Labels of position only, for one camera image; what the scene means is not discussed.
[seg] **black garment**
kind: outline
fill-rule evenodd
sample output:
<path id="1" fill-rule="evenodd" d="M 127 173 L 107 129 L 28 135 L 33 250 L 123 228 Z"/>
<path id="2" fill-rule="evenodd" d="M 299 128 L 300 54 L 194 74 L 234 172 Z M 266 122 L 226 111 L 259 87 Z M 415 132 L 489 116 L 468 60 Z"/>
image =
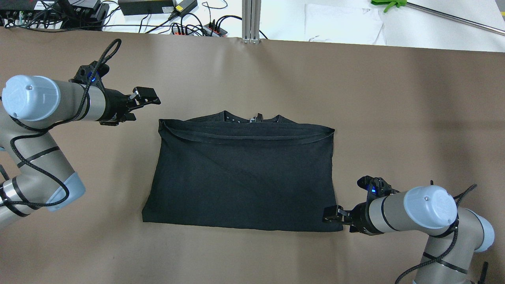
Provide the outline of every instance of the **black garment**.
<path id="1" fill-rule="evenodd" d="M 334 129 L 282 116 L 255 123 L 226 111 L 160 119 L 162 138 L 144 222 L 286 231 L 339 231 Z"/>

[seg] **robotic arm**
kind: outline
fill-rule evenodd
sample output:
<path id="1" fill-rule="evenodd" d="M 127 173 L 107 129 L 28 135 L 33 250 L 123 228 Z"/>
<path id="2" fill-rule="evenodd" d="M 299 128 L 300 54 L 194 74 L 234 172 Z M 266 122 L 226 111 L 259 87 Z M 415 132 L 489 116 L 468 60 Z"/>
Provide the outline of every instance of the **robotic arm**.
<path id="1" fill-rule="evenodd" d="M 105 62 L 120 43 L 113 41 L 99 61 L 81 66 L 69 82 L 26 75 L 7 81 L 1 97 L 0 150 L 9 153 L 21 174 L 0 184 L 0 229 L 40 207 L 61 209 L 84 194 L 82 181 L 50 129 L 73 120 L 115 126 L 135 120 L 132 110 L 161 103 L 152 88 L 136 87 L 128 96 L 104 88 L 102 77 L 109 71 Z"/>
<path id="2" fill-rule="evenodd" d="M 367 190 L 367 201 L 347 211 L 341 206 L 324 210 L 324 222 L 350 225 L 350 232 L 377 235 L 385 232 L 419 230 L 430 235 L 415 284 L 469 284 L 466 274 L 474 252 L 487 250 L 494 242 L 494 230 L 483 217 L 470 209 L 458 208 L 439 186 L 419 186 L 407 192 L 394 190 L 380 177 L 364 176 L 358 186 Z"/>

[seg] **green object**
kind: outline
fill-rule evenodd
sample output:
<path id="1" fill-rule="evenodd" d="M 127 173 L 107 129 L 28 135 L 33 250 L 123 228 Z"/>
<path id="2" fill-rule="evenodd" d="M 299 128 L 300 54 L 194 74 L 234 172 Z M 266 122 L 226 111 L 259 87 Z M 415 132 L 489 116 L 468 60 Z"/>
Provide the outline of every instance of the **green object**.
<path id="1" fill-rule="evenodd" d="M 384 9 L 384 12 L 386 13 L 389 8 L 393 6 L 397 6 L 400 8 L 401 6 L 407 5 L 407 0 L 396 0 L 396 1 L 391 1 L 391 0 L 372 0 L 372 4 L 374 5 L 387 5 L 386 8 Z"/>

